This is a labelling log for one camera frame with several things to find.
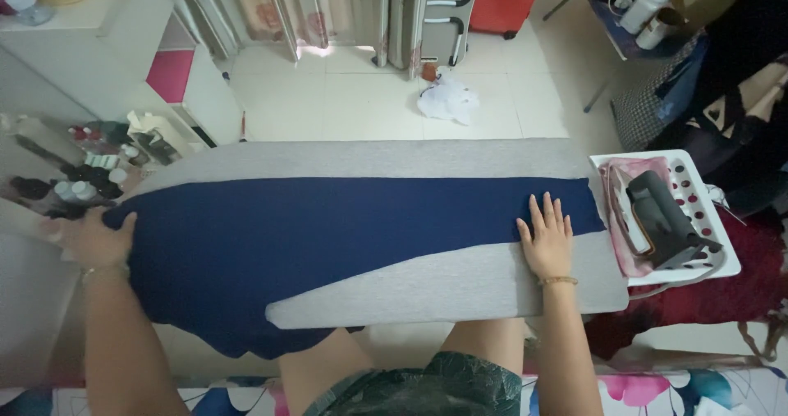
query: white tiled floor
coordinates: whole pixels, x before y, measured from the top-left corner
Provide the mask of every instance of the white tiled floor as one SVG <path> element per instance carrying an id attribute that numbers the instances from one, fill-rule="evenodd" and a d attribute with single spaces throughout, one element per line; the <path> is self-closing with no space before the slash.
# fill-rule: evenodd
<path id="1" fill-rule="evenodd" d="M 467 57 L 452 72 L 480 95 L 481 107 L 469 127 L 423 117 L 416 100 L 426 83 L 408 81 L 392 67 L 374 67 L 369 48 L 305 48 L 294 66 L 283 48 L 255 46 L 218 66 L 230 72 L 254 140 L 569 137 L 587 154 L 618 152 L 621 146 L 607 103 L 609 94 L 625 84 L 612 85 L 590 114 L 582 107 L 619 58 L 585 0 L 572 0 L 542 22 L 541 15 L 558 1 L 537 0 L 531 18 L 511 41 L 469 35 Z M 449 329 L 447 324 L 380 325 L 359 339 L 381 366 L 418 366 L 438 349 Z M 273 362 L 250 354 L 227 359 L 184 331 L 167 326 L 158 331 L 175 374 L 276 373 Z M 756 326 L 753 334 L 763 341 L 763 326 Z M 674 350 L 749 353 L 735 325 L 675 325 L 648 331 L 636 342 Z M 788 352 L 781 360 L 788 361 Z"/>

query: blue garment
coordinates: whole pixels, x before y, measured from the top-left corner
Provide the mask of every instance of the blue garment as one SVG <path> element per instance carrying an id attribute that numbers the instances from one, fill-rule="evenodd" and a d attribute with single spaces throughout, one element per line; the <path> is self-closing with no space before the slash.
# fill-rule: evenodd
<path id="1" fill-rule="evenodd" d="M 187 183 L 105 213 L 139 214 L 128 264 L 148 317 L 227 356 L 310 348 L 330 329 L 279 330 L 266 306 L 419 256 L 519 240 L 549 190 L 576 235 L 605 229 L 588 179 L 284 178 Z"/>
<path id="2" fill-rule="evenodd" d="M 656 110 L 656 117 L 662 122 L 673 122 L 690 106 L 707 50 L 708 36 L 702 34 L 692 53 L 676 65 L 667 80 L 656 88 L 656 97 L 662 99 L 662 104 Z"/>

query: table leg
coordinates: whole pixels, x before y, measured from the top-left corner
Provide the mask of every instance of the table leg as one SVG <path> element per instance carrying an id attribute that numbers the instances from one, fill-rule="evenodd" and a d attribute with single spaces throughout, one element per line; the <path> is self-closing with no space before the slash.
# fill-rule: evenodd
<path id="1" fill-rule="evenodd" d="M 594 104 L 596 104 L 596 101 L 599 99 L 599 97 L 600 97 L 600 96 L 602 95 L 602 93 L 605 91 L 605 89 L 607 88 L 607 86 L 608 86 L 608 85 L 610 85 L 610 82 L 611 82 L 611 81 L 612 81 L 614 78 L 616 78 L 616 75 L 618 74 L 618 71 L 619 71 L 619 70 L 621 70 L 621 67 L 622 67 L 622 66 L 620 66 L 620 65 L 619 65 L 618 67 L 616 67 L 615 69 L 613 69 L 613 72 L 612 72 L 612 73 L 611 73 L 611 74 L 610 74 L 610 75 L 609 75 L 609 76 L 608 76 L 608 77 L 605 79 L 605 81 L 604 81 L 604 82 L 602 82 L 602 83 L 601 83 L 601 85 L 599 85 L 599 88 L 597 88 L 597 89 L 596 89 L 596 93 L 594 93 L 594 94 L 593 94 L 593 96 L 591 97 L 591 100 L 590 100 L 590 101 L 589 101 L 589 103 L 586 105 L 586 107 L 583 109 L 583 112 L 584 112 L 584 113 L 587 113 L 587 112 L 590 112 L 590 111 L 591 111 L 591 109 L 593 108 L 593 105 L 594 105 Z"/>
<path id="2" fill-rule="evenodd" d="M 559 8 L 563 7 L 563 6 L 566 4 L 566 2 L 569 2 L 569 0 L 562 0 L 562 1 L 560 1 L 560 2 L 558 3 L 558 5 L 556 5 L 556 8 L 553 8 L 552 10 L 550 10 L 550 11 L 549 11 L 549 12 L 548 12 L 548 13 L 545 15 L 545 17 L 544 17 L 544 18 L 542 18 L 542 20 L 543 20 L 543 21 L 545 21 L 545 20 L 549 19 L 549 18 L 550 18 L 550 16 L 552 16 L 552 14 L 553 14 L 553 13 L 555 13 L 556 11 L 558 11 L 558 9 L 559 9 Z"/>

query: white plastic bag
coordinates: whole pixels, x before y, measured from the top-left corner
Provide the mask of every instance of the white plastic bag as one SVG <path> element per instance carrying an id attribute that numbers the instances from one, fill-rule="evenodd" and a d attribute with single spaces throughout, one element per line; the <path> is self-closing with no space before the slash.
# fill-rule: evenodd
<path id="1" fill-rule="evenodd" d="M 439 76 L 421 93 L 416 105 L 426 117 L 457 119 L 470 124 L 470 113 L 479 106 L 479 95 L 446 75 Z"/>

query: gray ironing board cover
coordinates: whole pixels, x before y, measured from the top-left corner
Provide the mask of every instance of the gray ironing board cover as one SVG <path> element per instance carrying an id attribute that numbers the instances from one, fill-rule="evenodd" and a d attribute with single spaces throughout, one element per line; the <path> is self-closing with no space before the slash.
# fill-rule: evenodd
<path id="1" fill-rule="evenodd" d="M 246 142 L 179 160 L 144 179 L 133 194 L 230 179 L 524 176 L 588 177 L 597 209 L 604 211 L 600 179 L 570 139 Z M 576 236 L 573 264 L 582 313 L 626 308 L 626 281 L 606 231 Z M 410 259 L 274 302 L 266 310 L 281 329 L 539 314 L 541 293 L 518 242 Z"/>

